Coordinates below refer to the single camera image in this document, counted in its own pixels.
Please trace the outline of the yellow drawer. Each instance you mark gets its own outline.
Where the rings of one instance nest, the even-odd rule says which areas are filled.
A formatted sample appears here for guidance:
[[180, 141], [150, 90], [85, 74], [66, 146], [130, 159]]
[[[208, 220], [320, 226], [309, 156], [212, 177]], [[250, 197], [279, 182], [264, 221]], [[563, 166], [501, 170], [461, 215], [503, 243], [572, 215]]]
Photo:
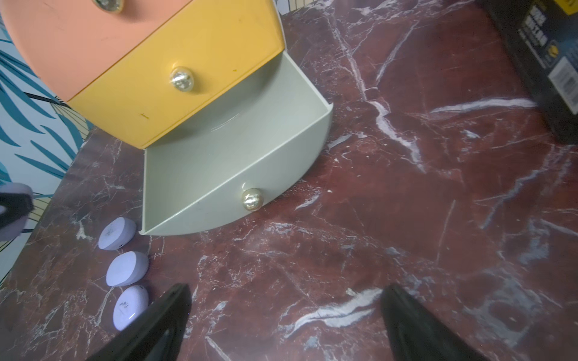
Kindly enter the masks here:
[[192, 1], [68, 104], [145, 149], [285, 48], [272, 1]]

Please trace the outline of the purple round earphone case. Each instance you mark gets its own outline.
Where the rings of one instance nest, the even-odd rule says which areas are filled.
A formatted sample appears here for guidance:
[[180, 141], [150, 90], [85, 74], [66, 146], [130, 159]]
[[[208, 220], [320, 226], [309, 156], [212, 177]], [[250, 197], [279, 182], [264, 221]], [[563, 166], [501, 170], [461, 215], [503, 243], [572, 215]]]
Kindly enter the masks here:
[[33, 210], [31, 187], [20, 183], [1, 185], [1, 241], [18, 237]]
[[148, 292], [143, 286], [135, 285], [123, 291], [113, 311], [113, 324], [116, 330], [126, 329], [148, 308], [148, 303]]

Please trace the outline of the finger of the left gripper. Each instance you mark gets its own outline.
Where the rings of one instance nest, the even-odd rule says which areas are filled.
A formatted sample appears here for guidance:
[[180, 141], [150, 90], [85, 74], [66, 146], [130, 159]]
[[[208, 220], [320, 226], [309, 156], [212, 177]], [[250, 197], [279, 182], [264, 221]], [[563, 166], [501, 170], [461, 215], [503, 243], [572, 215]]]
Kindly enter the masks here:
[[1, 193], [1, 228], [16, 223], [22, 217], [27, 218], [34, 210], [33, 198], [27, 193]]

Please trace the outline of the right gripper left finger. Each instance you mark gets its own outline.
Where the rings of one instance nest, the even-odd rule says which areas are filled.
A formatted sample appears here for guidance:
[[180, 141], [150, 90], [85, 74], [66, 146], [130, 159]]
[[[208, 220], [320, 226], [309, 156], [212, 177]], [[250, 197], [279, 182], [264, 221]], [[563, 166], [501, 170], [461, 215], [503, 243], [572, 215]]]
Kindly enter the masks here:
[[176, 360], [182, 346], [192, 296], [175, 284], [89, 360]]

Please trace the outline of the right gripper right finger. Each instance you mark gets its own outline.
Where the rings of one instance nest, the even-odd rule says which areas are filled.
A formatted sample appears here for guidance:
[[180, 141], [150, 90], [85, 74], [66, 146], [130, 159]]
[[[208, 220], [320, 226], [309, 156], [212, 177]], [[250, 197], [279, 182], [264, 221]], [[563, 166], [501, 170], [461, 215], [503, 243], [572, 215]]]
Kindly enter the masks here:
[[395, 360], [487, 360], [399, 284], [382, 291], [380, 310]]

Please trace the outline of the orange top drawer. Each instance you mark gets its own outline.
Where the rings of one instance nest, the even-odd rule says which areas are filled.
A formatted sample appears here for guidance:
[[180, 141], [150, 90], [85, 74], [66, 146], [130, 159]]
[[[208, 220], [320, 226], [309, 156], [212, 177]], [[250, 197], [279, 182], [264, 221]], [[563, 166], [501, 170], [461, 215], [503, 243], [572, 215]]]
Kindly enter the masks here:
[[186, 4], [124, 1], [111, 13], [92, 1], [3, 1], [1, 16], [33, 72], [69, 101]]

